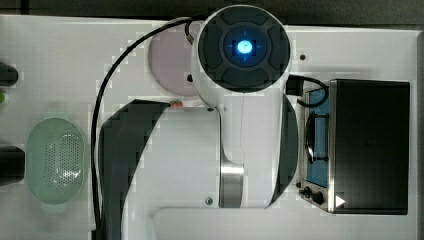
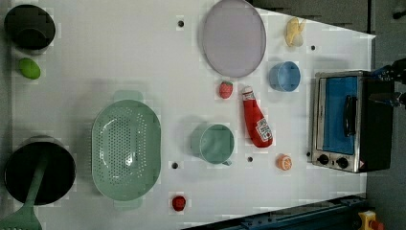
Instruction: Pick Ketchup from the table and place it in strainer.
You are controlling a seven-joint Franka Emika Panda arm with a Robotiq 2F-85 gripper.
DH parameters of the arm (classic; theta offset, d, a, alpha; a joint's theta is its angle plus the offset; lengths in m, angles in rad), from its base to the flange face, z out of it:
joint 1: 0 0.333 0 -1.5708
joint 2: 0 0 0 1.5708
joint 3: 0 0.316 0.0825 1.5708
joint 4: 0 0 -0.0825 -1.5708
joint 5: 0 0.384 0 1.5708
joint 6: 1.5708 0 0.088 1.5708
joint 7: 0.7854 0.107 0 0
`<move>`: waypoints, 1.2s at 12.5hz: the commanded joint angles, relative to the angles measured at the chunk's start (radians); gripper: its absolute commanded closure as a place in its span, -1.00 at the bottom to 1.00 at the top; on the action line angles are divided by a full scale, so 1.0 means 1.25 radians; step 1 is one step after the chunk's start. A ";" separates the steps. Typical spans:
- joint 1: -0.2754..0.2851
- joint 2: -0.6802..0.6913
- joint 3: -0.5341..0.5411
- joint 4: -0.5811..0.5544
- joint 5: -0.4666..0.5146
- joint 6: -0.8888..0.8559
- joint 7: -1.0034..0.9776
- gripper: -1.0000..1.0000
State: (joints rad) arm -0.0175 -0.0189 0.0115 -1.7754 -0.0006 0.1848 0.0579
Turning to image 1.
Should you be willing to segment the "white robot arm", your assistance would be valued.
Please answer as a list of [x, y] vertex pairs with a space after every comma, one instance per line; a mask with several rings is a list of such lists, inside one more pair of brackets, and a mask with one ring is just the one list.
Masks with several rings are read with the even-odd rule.
[[192, 44], [201, 107], [133, 100], [99, 136], [103, 190], [96, 240], [155, 240], [167, 208], [267, 208], [291, 181], [284, 156], [291, 46], [259, 7], [210, 15]]

